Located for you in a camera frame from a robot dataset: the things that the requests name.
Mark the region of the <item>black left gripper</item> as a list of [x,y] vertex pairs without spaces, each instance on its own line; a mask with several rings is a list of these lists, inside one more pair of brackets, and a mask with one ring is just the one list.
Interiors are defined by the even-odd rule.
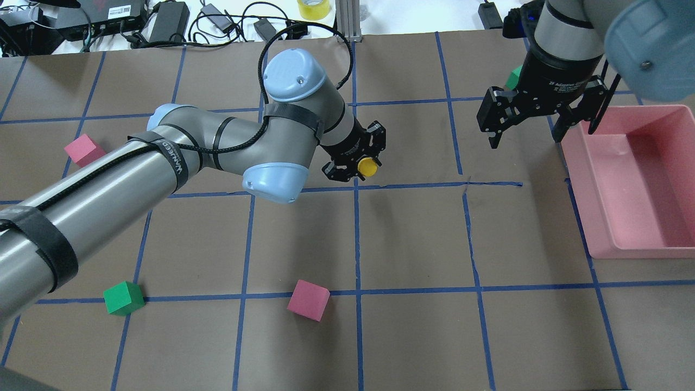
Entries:
[[329,180],[350,181],[352,178],[365,180],[357,172],[357,163],[364,157],[372,157],[382,165],[379,155],[387,144],[387,131],[378,121],[363,127],[359,121],[342,121],[325,132],[320,146],[330,156],[321,171]]

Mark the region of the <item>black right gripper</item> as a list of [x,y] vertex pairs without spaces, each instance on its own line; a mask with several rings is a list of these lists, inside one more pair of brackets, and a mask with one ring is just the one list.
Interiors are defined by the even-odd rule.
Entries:
[[603,76],[595,74],[601,58],[564,60],[528,52],[518,89],[490,87],[477,112],[477,124],[488,134],[491,148],[498,148],[507,129],[531,117],[558,114],[553,127],[556,143],[581,121],[598,126],[611,96]]

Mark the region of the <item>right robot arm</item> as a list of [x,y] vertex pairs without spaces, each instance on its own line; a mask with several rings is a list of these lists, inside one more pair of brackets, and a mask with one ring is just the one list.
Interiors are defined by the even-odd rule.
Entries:
[[516,86],[490,87],[477,112],[496,149],[528,118],[557,115],[560,143],[581,121],[597,131],[620,82],[656,102],[693,95],[692,1],[531,1],[502,21],[506,38],[526,38]]

